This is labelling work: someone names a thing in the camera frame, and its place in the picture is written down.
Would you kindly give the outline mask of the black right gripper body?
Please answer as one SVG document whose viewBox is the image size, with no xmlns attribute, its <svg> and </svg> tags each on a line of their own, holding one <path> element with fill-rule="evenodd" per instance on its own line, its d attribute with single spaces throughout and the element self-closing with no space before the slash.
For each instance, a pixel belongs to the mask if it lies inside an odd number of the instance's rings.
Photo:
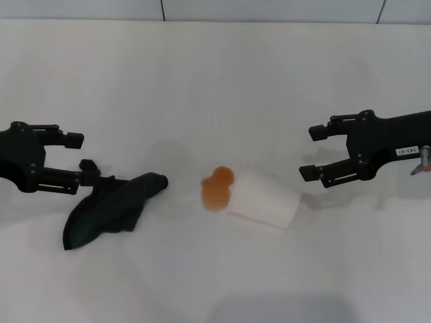
<svg viewBox="0 0 431 323">
<path fill-rule="evenodd" d="M 385 164 L 419 158 L 423 146 L 431 148 L 431 111 L 393 118 L 363 111 L 353 123 L 346 145 L 358 178 L 371 180 Z"/>
</svg>

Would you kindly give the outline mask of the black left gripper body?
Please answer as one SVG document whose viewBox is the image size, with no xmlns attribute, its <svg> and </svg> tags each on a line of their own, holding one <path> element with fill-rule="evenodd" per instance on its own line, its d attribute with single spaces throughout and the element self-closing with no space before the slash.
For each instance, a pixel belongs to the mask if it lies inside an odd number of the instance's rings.
<svg viewBox="0 0 431 323">
<path fill-rule="evenodd" d="M 32 128 L 20 121 L 0 131 L 0 178 L 13 182 L 21 192 L 38 190 L 46 151 Z"/>
</svg>

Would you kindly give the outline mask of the dark blue rag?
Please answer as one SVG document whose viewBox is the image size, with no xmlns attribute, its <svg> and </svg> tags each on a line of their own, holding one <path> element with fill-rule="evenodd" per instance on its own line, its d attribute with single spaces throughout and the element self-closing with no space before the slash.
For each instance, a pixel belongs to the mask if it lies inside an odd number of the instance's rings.
<svg viewBox="0 0 431 323">
<path fill-rule="evenodd" d="M 135 229 L 148 200 L 168 187 L 168 178 L 146 173 L 132 180 L 101 178 L 92 193 L 72 210 L 63 230 L 63 248 L 74 250 L 100 235 Z"/>
</svg>

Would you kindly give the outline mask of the white paper cup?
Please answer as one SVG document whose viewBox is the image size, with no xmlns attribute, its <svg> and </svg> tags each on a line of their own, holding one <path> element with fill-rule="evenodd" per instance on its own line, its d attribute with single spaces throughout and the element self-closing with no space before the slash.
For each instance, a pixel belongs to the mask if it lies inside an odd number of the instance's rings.
<svg viewBox="0 0 431 323">
<path fill-rule="evenodd" d="M 271 227 L 287 229 L 300 199 L 299 191 L 275 176 L 244 169 L 234 185 L 227 212 Z"/>
</svg>

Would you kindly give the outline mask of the orange liquid stain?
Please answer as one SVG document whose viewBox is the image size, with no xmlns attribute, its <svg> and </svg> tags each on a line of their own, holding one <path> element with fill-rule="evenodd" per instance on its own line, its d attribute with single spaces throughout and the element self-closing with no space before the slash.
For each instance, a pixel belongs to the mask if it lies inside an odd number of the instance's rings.
<svg viewBox="0 0 431 323">
<path fill-rule="evenodd" d="M 234 183 L 234 172 L 226 167 L 216 168 L 210 177 L 201 181 L 201 201 L 208 211 L 221 211 L 230 202 L 230 187 Z"/>
</svg>

